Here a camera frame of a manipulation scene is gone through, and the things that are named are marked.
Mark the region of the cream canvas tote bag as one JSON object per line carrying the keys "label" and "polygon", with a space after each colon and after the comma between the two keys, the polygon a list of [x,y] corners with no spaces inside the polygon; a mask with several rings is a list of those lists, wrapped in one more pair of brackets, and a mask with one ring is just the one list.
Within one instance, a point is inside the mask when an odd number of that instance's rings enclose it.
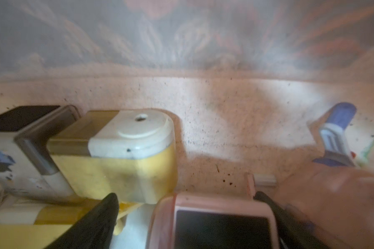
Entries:
{"label": "cream canvas tote bag", "polygon": [[21,105],[159,109],[178,189],[245,195],[323,152],[350,102],[361,164],[374,145],[374,1],[0,1],[0,113]]}

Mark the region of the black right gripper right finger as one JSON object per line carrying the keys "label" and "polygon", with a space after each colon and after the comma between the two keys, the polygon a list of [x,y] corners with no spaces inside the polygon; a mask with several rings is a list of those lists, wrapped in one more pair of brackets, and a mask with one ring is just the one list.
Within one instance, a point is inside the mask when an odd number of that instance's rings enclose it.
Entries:
{"label": "black right gripper right finger", "polygon": [[256,192],[253,199],[264,202],[271,208],[276,219],[279,239],[288,249],[329,249],[264,192]]}

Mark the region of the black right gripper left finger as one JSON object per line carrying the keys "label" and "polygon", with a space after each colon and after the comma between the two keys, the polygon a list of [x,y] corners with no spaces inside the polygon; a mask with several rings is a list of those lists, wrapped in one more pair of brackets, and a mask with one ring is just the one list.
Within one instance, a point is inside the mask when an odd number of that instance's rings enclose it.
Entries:
{"label": "black right gripper left finger", "polygon": [[48,249],[108,249],[119,212],[115,193],[108,194]]}

